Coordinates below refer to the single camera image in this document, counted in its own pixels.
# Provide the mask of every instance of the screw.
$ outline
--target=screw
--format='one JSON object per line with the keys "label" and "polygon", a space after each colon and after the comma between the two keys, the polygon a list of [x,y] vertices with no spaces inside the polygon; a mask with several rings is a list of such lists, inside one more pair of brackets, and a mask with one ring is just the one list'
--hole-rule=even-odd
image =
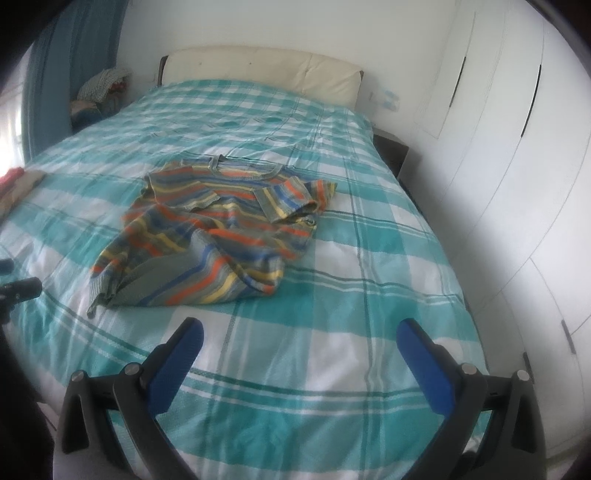
{"label": "screw", "polygon": [[474,375],[478,369],[472,364],[462,364],[462,372],[466,375]]}
{"label": "screw", "polygon": [[139,372],[139,364],[133,362],[130,364],[125,365],[125,375],[135,375]]}
{"label": "screw", "polygon": [[520,380],[523,380],[524,382],[527,382],[530,379],[530,375],[525,370],[518,370],[517,371],[517,378],[519,378]]}
{"label": "screw", "polygon": [[84,370],[76,370],[70,378],[73,382],[79,382],[84,378]]}

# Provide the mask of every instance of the red cloth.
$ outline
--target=red cloth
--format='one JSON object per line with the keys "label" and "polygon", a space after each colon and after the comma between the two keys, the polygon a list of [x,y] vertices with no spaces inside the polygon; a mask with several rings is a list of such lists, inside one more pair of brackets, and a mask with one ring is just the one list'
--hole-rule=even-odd
{"label": "red cloth", "polygon": [[0,177],[0,198],[12,188],[14,182],[25,174],[25,169],[22,167],[11,168],[6,172],[6,175]]}

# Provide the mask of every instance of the wardrobe handle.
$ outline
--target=wardrobe handle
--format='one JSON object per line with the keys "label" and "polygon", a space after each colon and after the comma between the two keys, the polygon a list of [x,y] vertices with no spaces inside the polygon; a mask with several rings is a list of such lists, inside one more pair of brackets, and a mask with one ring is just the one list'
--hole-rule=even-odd
{"label": "wardrobe handle", "polygon": [[460,74],[457,76],[456,87],[453,89],[452,99],[449,102],[449,108],[452,107],[453,99],[456,97],[457,86],[460,85],[460,79],[462,78],[462,72],[464,71],[464,65],[466,64],[466,56],[464,55],[464,61],[462,62],[462,68],[460,69]]}
{"label": "wardrobe handle", "polygon": [[530,121],[531,111],[534,109],[535,103],[535,96],[538,94],[538,86],[540,85],[540,75],[542,74],[542,65],[540,64],[540,68],[538,69],[538,79],[535,83],[535,90],[534,90],[534,97],[531,99],[530,111],[527,113],[527,118],[525,119],[525,125],[523,126],[523,130],[521,131],[521,136],[525,133],[525,129],[527,128],[527,123]]}
{"label": "wardrobe handle", "polygon": [[569,328],[566,326],[566,322],[564,320],[562,320],[561,324],[564,334],[566,335],[566,341],[569,343],[570,353],[576,355],[577,351],[574,349],[574,342],[573,338],[570,336]]}
{"label": "wardrobe handle", "polygon": [[534,373],[531,370],[530,357],[527,355],[527,352],[523,352],[523,362],[525,363],[525,369],[530,375],[531,382],[535,383]]}

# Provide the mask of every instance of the double bed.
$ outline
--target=double bed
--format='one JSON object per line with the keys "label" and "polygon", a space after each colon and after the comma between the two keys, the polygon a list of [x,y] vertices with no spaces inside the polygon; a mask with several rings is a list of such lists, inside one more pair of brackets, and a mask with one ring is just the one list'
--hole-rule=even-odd
{"label": "double bed", "polygon": [[[2,225],[0,257],[14,260],[14,278],[39,277],[44,292],[12,312],[7,337],[59,412],[73,371],[117,373],[196,317],[203,350],[158,421],[199,478],[400,478],[441,418],[396,348],[398,322],[417,319],[456,361],[485,370],[476,329],[441,245],[375,151],[371,124],[352,110],[360,70],[244,48],[169,56],[162,86],[27,165],[48,175]],[[90,268],[143,176],[218,154],[337,183],[277,292],[99,308],[89,319]],[[121,419],[113,423],[141,474]]]}

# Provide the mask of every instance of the teal curtain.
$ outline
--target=teal curtain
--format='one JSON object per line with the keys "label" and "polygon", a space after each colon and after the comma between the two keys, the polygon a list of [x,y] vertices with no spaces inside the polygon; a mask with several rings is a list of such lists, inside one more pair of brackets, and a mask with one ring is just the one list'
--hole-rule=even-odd
{"label": "teal curtain", "polygon": [[74,0],[37,38],[22,99],[25,162],[72,134],[70,100],[113,68],[128,0]]}

